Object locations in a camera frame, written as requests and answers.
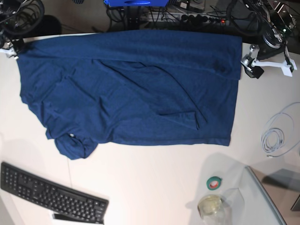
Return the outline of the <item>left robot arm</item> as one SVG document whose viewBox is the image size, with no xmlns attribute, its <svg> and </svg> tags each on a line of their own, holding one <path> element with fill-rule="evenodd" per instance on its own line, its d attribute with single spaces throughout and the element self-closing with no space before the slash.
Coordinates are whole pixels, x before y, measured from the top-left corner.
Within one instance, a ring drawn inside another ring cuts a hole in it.
<svg viewBox="0 0 300 225">
<path fill-rule="evenodd" d="M 251 78 L 260 78 L 264 67 L 280 68 L 283 75 L 292 77 L 296 63 L 288 51 L 288 38 L 296 28 L 295 18 L 287 11 L 286 4 L 278 0 L 245 0 L 243 4 L 257 20 L 257 29 L 242 29 L 232 16 L 237 1 L 232 0 L 226 16 L 236 30 L 247 37 L 258 38 L 251 44 L 249 52 L 241 59 L 245 73 Z"/>
</svg>

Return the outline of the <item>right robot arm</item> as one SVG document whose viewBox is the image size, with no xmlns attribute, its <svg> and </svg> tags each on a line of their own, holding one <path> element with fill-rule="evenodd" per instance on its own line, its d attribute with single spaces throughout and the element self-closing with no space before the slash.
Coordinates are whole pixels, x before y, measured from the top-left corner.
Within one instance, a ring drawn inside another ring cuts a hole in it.
<svg viewBox="0 0 300 225">
<path fill-rule="evenodd" d="M 40 0 L 2 0 L 0 2 L 0 52 L 16 56 L 23 38 L 42 21 L 45 7 Z"/>
</svg>

